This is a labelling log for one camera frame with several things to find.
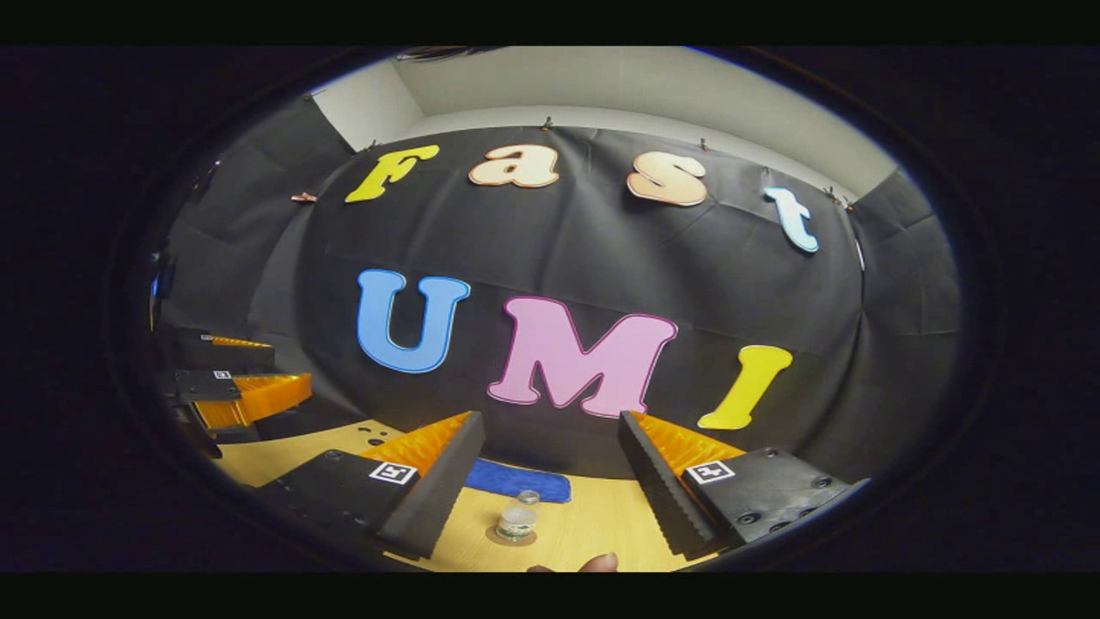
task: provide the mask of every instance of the letter m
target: letter m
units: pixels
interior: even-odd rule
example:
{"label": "letter m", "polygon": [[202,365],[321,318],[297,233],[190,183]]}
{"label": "letter m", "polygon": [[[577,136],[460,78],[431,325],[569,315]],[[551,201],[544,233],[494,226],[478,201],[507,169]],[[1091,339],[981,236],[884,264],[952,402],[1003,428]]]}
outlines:
{"label": "letter m", "polygon": [[646,412],[642,399],[657,357],[676,336],[675,324],[664,319],[631,314],[585,352],[562,302],[517,296],[505,302],[504,311],[516,328],[504,377],[488,386],[488,395],[514,405],[538,402],[541,395],[532,388],[538,367],[550,401],[561,409],[598,379],[600,388],[581,402],[581,410],[602,418]]}

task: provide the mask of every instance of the blue letter u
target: blue letter u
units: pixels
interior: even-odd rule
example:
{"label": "blue letter u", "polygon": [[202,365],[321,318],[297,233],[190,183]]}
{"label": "blue letter u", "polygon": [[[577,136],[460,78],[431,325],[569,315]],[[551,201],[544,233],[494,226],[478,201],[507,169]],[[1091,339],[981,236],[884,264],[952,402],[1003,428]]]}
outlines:
{"label": "blue letter u", "polygon": [[389,340],[389,316],[394,296],[405,288],[405,277],[393,270],[369,269],[359,274],[363,295],[359,301],[359,345],[383,366],[408,374],[430,373],[447,358],[451,343],[454,307],[470,296],[470,284],[451,277],[424,277],[420,291],[428,302],[424,331],[416,349],[402,349]]}

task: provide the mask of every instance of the wooden table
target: wooden table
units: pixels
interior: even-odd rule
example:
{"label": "wooden table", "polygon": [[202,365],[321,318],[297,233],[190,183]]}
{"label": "wooden table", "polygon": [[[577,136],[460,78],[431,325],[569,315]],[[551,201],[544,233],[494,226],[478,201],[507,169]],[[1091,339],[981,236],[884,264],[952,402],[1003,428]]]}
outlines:
{"label": "wooden table", "polygon": [[[263,486],[327,450],[358,454],[370,447],[371,439],[400,435],[369,420],[292,439],[221,445],[223,457],[215,462],[235,482]],[[565,477],[572,486],[572,500],[542,504],[534,544],[515,546],[491,540],[486,531],[496,524],[508,497],[463,488],[432,559],[413,562],[387,556],[431,572],[522,572],[532,565],[575,572],[590,559],[608,552],[618,555],[619,572],[670,572],[716,556],[689,562],[669,552],[637,482]]]}

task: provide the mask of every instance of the orange soft pad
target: orange soft pad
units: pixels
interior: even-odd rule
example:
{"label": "orange soft pad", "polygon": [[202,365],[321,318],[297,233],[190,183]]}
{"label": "orange soft pad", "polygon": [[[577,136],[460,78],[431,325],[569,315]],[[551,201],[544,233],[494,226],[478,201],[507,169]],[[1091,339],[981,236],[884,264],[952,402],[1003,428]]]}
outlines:
{"label": "orange soft pad", "polygon": [[719,443],[686,428],[635,411],[630,411],[629,414],[638,420],[638,425],[653,442],[653,446],[657,447],[669,468],[676,474],[676,479],[690,466],[724,461],[745,454],[737,447]]}
{"label": "orange soft pad", "polygon": [[414,466],[424,479],[469,417],[470,413],[466,412],[426,425],[377,447],[371,447],[360,455],[374,461]]}
{"label": "orange soft pad", "polygon": [[252,425],[300,405],[314,393],[311,375],[237,376],[233,385],[241,393],[240,400],[195,404],[210,430]]}

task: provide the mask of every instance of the white ceiling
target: white ceiling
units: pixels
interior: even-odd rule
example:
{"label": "white ceiling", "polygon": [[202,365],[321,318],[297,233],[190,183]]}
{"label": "white ceiling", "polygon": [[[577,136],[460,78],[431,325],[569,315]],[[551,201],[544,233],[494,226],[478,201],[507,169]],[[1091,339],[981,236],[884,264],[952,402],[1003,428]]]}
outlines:
{"label": "white ceiling", "polygon": [[392,63],[426,117],[547,104],[664,117],[760,144],[859,195],[897,166],[858,130],[801,95],[686,47],[505,47]]}

